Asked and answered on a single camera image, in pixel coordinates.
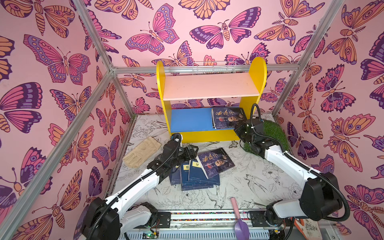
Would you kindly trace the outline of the dark purple book with figure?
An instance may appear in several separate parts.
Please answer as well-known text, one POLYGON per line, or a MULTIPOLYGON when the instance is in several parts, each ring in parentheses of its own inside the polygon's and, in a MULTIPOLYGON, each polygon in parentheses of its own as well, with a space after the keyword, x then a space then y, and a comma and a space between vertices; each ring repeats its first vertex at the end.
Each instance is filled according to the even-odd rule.
POLYGON ((239 123, 246 121, 247 117, 240 107, 211 108, 213 128, 216 130, 234 129, 239 123))

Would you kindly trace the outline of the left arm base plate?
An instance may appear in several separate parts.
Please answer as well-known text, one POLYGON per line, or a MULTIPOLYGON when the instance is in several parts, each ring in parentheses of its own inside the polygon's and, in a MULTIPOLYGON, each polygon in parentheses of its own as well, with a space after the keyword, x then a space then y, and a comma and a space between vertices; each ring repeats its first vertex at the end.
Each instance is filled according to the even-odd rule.
POLYGON ((169 229, 171 226, 172 214, 171 212, 157 212, 151 215, 150 228, 151 229, 169 229))

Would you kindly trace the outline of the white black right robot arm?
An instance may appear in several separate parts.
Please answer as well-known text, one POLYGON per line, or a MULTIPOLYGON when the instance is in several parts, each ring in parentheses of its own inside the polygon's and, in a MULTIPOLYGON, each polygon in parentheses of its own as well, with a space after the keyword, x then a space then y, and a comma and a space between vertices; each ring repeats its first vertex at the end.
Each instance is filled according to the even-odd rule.
POLYGON ((266 207, 266 221, 274 226, 286 218, 346 221, 351 215, 351 208, 346 197, 339 189, 337 177, 332 173, 322 173, 296 159, 277 139, 264 134, 264 121, 253 104, 249 119, 235 127, 240 140, 248 144, 252 152, 264 160, 273 163, 292 179, 302 190, 297 199, 275 201, 266 207))

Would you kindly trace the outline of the navy book with yellow label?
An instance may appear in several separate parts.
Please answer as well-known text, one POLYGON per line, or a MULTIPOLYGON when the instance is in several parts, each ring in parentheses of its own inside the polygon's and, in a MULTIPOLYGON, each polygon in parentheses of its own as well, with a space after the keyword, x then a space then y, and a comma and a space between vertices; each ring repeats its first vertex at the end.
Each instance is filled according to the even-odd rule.
POLYGON ((215 185, 215 186, 220 185, 220 176, 217 175, 208 179, 197 160, 190 161, 188 180, 191 182, 200 183, 200 184, 215 185))

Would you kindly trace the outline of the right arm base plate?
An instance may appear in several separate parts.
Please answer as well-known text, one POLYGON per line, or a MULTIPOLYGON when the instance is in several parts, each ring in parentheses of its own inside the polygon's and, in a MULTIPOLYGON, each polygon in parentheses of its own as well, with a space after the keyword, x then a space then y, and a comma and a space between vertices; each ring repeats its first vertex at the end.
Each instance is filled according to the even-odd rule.
POLYGON ((272 210, 249 211, 247 216, 253 227, 279 228, 285 224, 285 220, 279 218, 272 210))

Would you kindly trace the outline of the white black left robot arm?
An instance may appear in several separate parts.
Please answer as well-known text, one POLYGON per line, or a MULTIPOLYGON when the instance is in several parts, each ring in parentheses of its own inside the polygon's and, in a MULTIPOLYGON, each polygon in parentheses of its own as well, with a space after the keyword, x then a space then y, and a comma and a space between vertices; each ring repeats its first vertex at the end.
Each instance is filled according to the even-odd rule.
POLYGON ((182 146, 183 136, 173 134, 163 152, 154 158, 143 173, 117 193, 93 200, 85 215, 81 234, 87 240, 118 240, 122 234, 139 227, 155 225, 158 210, 150 203, 133 205, 149 190, 169 177, 173 168, 195 159, 199 148, 182 146))

